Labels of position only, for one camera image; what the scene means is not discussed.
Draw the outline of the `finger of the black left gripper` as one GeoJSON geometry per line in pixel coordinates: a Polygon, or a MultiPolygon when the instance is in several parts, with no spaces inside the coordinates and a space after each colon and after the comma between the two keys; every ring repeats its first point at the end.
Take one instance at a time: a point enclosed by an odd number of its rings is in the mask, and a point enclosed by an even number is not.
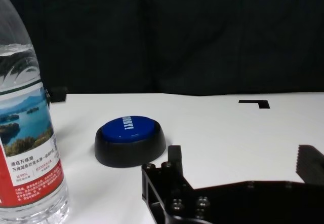
{"type": "Polygon", "coordinates": [[[47,103],[65,102],[67,87],[52,87],[47,90],[47,103]]]}

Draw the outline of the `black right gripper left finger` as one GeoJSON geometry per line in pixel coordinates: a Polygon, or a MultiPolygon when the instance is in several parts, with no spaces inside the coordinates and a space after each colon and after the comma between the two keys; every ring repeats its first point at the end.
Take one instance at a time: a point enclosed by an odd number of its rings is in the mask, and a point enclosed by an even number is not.
{"type": "Polygon", "coordinates": [[[162,209],[185,208],[191,204],[194,191],[183,174],[182,151],[179,145],[168,147],[168,159],[156,167],[153,163],[142,166],[142,197],[149,206],[162,209]]]}

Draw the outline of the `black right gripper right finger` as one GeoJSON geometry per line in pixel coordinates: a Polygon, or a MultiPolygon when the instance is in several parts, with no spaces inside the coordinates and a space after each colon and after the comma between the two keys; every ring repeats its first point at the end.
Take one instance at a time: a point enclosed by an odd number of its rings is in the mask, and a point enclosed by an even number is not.
{"type": "Polygon", "coordinates": [[[305,183],[323,183],[323,154],[311,145],[299,145],[296,173],[305,183]]]}

